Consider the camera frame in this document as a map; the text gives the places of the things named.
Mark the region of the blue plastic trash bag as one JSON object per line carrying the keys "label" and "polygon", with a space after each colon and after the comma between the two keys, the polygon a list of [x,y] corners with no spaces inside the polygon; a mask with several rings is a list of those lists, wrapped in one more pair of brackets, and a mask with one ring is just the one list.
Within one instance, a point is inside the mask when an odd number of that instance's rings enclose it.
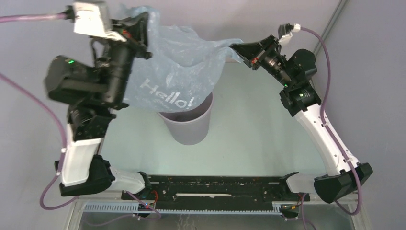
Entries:
{"label": "blue plastic trash bag", "polygon": [[120,18],[148,13],[147,49],[152,58],[136,58],[124,102],[155,112],[189,111],[200,104],[218,83],[227,58],[242,62],[231,48],[242,40],[206,41],[189,26],[165,26],[160,12],[150,6],[121,5]]}

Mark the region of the grey plastic trash bin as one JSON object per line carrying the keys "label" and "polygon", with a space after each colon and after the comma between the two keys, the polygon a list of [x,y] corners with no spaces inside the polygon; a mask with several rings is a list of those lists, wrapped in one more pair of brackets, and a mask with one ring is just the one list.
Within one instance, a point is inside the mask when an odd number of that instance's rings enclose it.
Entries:
{"label": "grey plastic trash bin", "polygon": [[203,141],[209,131],[213,94],[196,108],[176,113],[158,113],[172,137],[180,144],[195,145]]}

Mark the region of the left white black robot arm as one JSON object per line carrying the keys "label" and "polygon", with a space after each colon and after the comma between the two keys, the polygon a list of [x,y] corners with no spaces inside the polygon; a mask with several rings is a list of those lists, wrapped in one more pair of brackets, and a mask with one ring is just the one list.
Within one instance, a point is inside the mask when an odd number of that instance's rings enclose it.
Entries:
{"label": "left white black robot arm", "polygon": [[59,55],[51,62],[45,77],[49,99],[64,103],[67,110],[67,147],[55,162],[60,174],[62,196],[93,195],[103,191],[126,191],[139,199],[151,195],[146,173],[114,168],[100,154],[101,142],[113,110],[127,108],[124,94],[135,58],[150,59],[147,46],[148,12],[113,20],[113,31],[123,40],[90,37],[90,44],[103,46],[100,56],[92,50],[93,66]]}

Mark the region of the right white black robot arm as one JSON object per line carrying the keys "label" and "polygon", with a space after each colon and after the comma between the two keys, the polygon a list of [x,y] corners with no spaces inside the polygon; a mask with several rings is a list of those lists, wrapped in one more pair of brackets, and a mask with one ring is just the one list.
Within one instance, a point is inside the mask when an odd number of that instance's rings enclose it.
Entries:
{"label": "right white black robot arm", "polygon": [[299,172],[286,175],[285,183],[278,188],[279,196],[291,200],[297,193],[317,194],[324,202],[333,203],[364,184],[372,175],[371,165],[360,162],[347,149],[310,84],[317,71],[314,53],[298,49],[287,58],[281,54],[281,45],[274,36],[230,47],[250,69],[263,68],[283,86],[281,103],[308,133],[326,170],[322,176]]}

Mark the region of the small electronics board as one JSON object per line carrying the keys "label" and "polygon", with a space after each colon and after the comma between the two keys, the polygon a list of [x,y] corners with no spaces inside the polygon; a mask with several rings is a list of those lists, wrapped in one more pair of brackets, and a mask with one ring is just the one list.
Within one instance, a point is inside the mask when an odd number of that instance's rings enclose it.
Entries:
{"label": "small electronics board", "polygon": [[137,211],[149,211],[152,212],[152,209],[155,208],[155,204],[138,204]]}

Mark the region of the right aluminium frame post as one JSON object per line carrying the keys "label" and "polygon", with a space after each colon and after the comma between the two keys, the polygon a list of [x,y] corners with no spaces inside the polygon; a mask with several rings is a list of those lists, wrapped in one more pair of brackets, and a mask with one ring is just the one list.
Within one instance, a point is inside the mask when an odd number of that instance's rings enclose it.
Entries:
{"label": "right aluminium frame post", "polygon": [[325,28],[324,28],[321,36],[320,36],[323,39],[324,42],[327,41],[331,31],[335,27],[335,25],[336,25],[338,19],[340,18],[342,12],[345,10],[348,2],[349,2],[349,0],[340,0],[338,2],[335,10],[333,11],[327,25],[325,26]]}

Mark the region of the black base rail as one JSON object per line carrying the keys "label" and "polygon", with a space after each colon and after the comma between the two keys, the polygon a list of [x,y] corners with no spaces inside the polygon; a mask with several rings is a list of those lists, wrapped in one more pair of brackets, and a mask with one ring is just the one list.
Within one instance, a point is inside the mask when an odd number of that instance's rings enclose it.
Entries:
{"label": "black base rail", "polygon": [[150,175],[134,196],[160,212],[272,212],[276,202],[295,205],[301,198],[278,176]]}

